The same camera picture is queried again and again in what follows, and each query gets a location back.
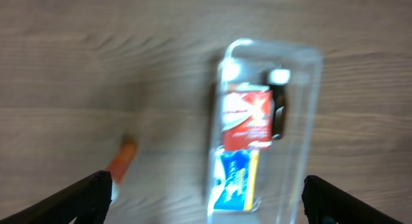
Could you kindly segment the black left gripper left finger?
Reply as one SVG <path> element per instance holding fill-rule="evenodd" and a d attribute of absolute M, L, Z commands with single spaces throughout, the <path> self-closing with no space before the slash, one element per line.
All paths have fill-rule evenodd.
<path fill-rule="evenodd" d="M 97 171 L 44 200 L 1 220 L 1 224 L 103 224 L 111 204 L 112 177 Z"/>

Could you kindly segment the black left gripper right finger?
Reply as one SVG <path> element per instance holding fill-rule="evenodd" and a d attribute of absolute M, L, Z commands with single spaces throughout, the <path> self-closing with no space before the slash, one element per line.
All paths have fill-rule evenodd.
<path fill-rule="evenodd" d="M 309 224 L 402 224 L 315 175 L 305 178 L 301 198 Z"/>

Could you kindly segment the orange tube white cap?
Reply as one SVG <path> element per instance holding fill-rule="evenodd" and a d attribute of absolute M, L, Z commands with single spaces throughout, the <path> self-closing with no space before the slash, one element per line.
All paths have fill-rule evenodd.
<path fill-rule="evenodd" d="M 116 156 L 106 167 L 106 171 L 111 173 L 112 178 L 111 203 L 114 203 L 118 198 L 120 184 L 122 183 L 129 166 L 135 159 L 137 152 L 137 141 L 130 135 L 124 135 Z"/>

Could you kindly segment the blue yellow Vapodrops box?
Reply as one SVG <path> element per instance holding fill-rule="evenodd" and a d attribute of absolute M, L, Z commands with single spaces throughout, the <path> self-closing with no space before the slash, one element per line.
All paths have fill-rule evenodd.
<path fill-rule="evenodd" d="M 217 149 L 208 209 L 213 212 L 251 211 L 255 204 L 258 163 L 258 150 Z"/>

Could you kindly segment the red medicine box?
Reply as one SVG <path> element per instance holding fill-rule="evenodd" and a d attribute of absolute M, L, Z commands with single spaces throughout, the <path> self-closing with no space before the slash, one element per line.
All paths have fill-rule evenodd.
<path fill-rule="evenodd" d="M 267 150 L 272 145 L 272 92 L 248 82 L 223 89 L 221 131 L 226 151 Z"/>

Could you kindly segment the clear plastic container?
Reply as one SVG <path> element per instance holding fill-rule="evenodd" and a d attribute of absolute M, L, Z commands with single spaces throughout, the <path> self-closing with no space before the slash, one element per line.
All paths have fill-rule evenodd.
<path fill-rule="evenodd" d="M 214 83 L 208 223 L 295 222 L 322 70 L 313 47 L 228 45 Z"/>

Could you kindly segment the dark brown bottle white cap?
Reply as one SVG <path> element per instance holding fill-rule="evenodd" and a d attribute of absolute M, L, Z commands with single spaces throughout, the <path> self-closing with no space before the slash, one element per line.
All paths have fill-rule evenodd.
<path fill-rule="evenodd" d="M 285 132 L 287 95 L 286 87 L 290 80 L 290 70 L 274 69 L 267 75 L 267 85 L 272 92 L 273 115 L 272 115 L 272 138 L 282 139 Z"/>

